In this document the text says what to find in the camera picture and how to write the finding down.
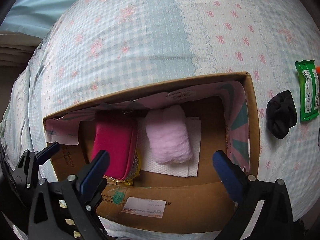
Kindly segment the black sock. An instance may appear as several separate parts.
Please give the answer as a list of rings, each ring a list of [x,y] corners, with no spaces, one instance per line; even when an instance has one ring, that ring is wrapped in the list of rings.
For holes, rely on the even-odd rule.
[[[292,94],[285,90],[275,95],[266,108],[267,129],[277,139],[284,139],[297,123],[297,111]]]

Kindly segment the magenta leather pouch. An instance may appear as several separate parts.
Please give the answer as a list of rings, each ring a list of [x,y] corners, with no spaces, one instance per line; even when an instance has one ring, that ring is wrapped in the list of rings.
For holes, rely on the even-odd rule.
[[[95,121],[95,139],[91,158],[106,151],[110,162],[105,176],[124,180],[133,167],[137,147],[137,122],[133,119]]]

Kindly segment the beige curtain left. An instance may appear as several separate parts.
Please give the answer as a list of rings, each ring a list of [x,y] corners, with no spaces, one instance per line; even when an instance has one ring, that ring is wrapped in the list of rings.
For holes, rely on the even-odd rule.
[[[42,39],[23,33],[1,31],[1,67],[26,67]]]

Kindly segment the cardboard box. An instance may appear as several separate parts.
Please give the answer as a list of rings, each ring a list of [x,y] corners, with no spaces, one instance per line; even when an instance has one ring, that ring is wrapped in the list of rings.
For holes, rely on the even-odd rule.
[[[249,73],[213,74],[115,92],[49,115],[46,142],[59,180],[100,150],[110,154],[97,214],[109,235],[129,239],[203,237],[236,210],[217,174],[221,150],[257,175],[259,121]]]

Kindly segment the pink fluffy plush item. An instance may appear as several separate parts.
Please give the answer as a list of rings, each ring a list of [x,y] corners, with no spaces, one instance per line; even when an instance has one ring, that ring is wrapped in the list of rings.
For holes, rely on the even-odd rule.
[[[181,106],[149,111],[145,117],[145,130],[152,158],[158,164],[182,164],[193,157]]]

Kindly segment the light blue curtain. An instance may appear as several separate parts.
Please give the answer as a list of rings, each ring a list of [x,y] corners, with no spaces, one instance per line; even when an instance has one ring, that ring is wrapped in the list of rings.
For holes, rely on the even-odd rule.
[[[77,0],[17,0],[1,24],[1,31],[44,38],[53,24]]]

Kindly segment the white paper napkin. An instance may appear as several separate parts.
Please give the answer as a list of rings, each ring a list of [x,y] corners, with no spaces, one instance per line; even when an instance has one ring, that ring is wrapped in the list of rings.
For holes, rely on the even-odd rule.
[[[201,120],[199,118],[186,118],[186,126],[193,158],[182,164],[160,165],[152,158],[149,140],[145,131],[144,118],[139,118],[137,147],[141,157],[141,169],[176,177],[196,177],[200,161]]]

